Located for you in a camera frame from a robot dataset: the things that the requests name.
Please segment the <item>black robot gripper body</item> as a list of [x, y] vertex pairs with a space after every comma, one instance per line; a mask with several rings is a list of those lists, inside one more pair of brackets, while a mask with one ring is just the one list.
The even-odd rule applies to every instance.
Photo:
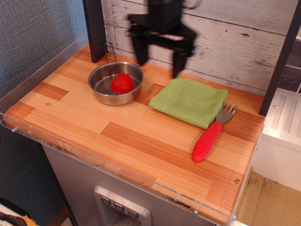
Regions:
[[149, 0], [147, 14], [129, 14], [130, 36], [148, 36], [149, 45], [194, 48], [197, 34], [181, 22], [182, 0]]

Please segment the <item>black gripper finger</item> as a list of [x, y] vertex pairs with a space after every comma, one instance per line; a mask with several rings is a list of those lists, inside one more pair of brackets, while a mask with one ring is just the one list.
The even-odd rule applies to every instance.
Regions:
[[133, 36], [132, 43], [136, 59], [139, 65], [142, 66], [149, 60], [149, 37]]
[[173, 52], [173, 78], [184, 69], [187, 58], [191, 57], [194, 53], [194, 48], [183, 49], [175, 48]]

